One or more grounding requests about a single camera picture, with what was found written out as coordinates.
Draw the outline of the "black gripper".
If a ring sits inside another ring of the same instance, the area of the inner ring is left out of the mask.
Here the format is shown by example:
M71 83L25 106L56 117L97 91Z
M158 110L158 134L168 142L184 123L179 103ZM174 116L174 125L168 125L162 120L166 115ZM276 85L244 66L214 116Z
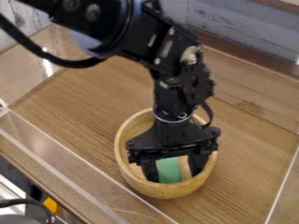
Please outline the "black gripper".
M220 129L191 121L180 124L154 122L150 129L126 141L128 162L142 165L146 179L159 182L155 161L188 156L191 175L202 173L210 154L219 148Z

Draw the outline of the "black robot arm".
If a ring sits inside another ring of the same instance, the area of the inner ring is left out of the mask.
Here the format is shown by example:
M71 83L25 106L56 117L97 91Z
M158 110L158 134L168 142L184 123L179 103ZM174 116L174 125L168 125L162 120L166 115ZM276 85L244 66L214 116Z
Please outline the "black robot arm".
M128 162L156 182L156 162L186 156L191 174L204 171L218 150L220 129L194 118L207 104L215 82L202 43L164 13L159 0L19 0L75 32L91 66L112 56L142 64L154 79L154 124L126 141Z

